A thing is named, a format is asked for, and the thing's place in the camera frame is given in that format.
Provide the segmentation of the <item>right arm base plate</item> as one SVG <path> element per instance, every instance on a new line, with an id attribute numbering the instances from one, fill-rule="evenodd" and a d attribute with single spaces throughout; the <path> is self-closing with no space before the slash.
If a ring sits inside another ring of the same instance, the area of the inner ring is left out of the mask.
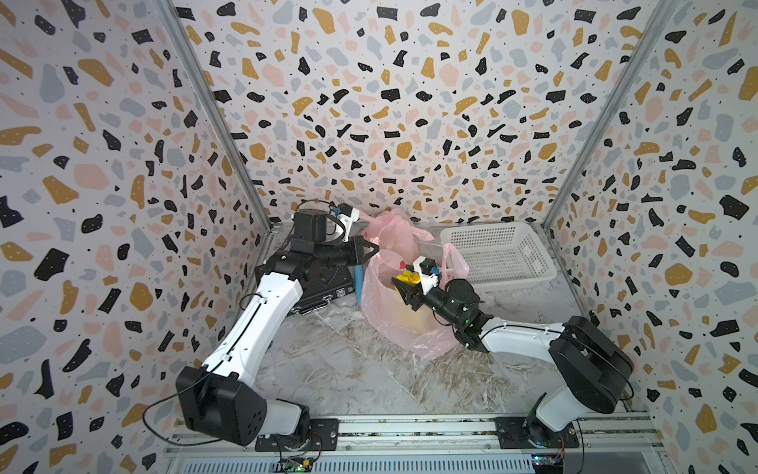
<path id="1" fill-rule="evenodd" d="M 578 448 L 580 439 L 572 425 L 553 432 L 539 420 L 525 416 L 495 418 L 495 435 L 502 450 L 528 450 L 528 448 Z"/>

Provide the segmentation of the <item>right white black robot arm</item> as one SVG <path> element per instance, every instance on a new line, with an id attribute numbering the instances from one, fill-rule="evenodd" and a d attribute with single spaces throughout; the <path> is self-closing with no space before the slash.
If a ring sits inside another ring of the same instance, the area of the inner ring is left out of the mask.
<path id="1" fill-rule="evenodd" d="M 393 286 L 412 310 L 422 306 L 441 318 L 464 348 L 485 354 L 513 354 L 552 363 L 562 385 L 541 395 L 515 438 L 548 448 L 576 420 L 592 413 L 611 414 L 631 387 L 634 364 L 590 320 L 574 316 L 563 324 L 514 323 L 483 312 L 481 298 L 463 278 L 443 288 L 420 276 L 398 276 Z"/>

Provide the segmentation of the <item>pink plastic bag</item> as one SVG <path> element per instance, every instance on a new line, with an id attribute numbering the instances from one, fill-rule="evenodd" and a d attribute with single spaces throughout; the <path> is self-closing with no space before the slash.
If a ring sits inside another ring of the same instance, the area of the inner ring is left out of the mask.
<path id="1" fill-rule="evenodd" d="M 375 217 L 367 216 L 364 220 L 368 222 L 364 236 L 382 250 L 397 253 L 406 263 L 412 263 L 420 256 L 418 243 L 434 241 L 430 232 L 416 227 L 400 209 L 384 211 Z"/>
<path id="2" fill-rule="evenodd" d="M 458 345 L 453 330 L 442 325 L 430 308 L 414 311 L 405 304 L 392 284 L 404 270 L 403 257 L 392 250 L 383 249 L 372 257 L 364 272 L 361 312 L 391 343 L 422 359 L 442 357 Z"/>

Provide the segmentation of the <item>aluminium front rail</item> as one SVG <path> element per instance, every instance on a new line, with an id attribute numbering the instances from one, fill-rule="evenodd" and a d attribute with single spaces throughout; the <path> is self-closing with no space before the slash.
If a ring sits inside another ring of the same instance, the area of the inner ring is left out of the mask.
<path id="1" fill-rule="evenodd" d="M 519 440 L 518 418 L 495 415 L 331 416 L 311 448 L 207 444 L 180 425 L 165 473 L 671 473 L 649 416 L 591 415 L 548 448 Z"/>

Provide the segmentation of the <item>white plastic basket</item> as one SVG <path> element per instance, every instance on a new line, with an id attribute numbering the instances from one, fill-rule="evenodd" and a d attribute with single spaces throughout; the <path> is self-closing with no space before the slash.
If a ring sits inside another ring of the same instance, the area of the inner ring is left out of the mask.
<path id="1" fill-rule="evenodd" d="M 468 264 L 467 281 L 476 292 L 531 288 L 558 276 L 546 246 L 527 223 L 449 227 L 440 237 Z"/>

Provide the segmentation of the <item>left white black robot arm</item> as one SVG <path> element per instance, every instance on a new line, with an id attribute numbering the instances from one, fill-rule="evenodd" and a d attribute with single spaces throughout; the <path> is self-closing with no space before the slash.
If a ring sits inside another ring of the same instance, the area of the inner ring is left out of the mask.
<path id="1" fill-rule="evenodd" d="M 176 382 L 186 426 L 248 446 L 271 436 L 300 448 L 310 438 L 306 406 L 256 393 L 255 380 L 268 347 L 304 292 L 325 270 L 348 270 L 379 251 L 351 227 L 360 212 L 350 205 L 296 211 L 288 244 L 256 268 L 258 286 L 230 334 L 201 367 L 185 367 Z"/>

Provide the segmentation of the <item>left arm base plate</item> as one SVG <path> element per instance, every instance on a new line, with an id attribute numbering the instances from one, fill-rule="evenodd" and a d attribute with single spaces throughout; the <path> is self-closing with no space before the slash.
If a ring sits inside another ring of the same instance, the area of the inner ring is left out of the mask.
<path id="1" fill-rule="evenodd" d="M 300 423 L 293 434 L 259 436 L 256 452 L 335 451 L 339 439 L 340 420 L 316 418 Z"/>

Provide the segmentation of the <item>black flat case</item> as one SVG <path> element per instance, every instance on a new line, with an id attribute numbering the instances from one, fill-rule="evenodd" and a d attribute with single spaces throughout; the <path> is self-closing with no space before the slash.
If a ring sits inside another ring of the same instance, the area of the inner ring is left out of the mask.
<path id="1" fill-rule="evenodd" d="M 318 276 L 306 282 L 302 298 L 289 315 L 307 314 L 354 292 L 355 281 L 349 267 L 323 269 Z"/>

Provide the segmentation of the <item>light blue cylinder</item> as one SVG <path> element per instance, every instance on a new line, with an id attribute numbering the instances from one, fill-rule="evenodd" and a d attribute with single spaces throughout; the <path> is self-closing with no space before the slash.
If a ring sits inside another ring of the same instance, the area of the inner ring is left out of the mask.
<path id="1" fill-rule="evenodd" d="M 364 284 L 363 265 L 356 265 L 353 267 L 353 279 L 355 280 L 355 295 L 356 295 L 357 305 L 361 306 L 362 289 L 363 289 L 363 284 Z"/>

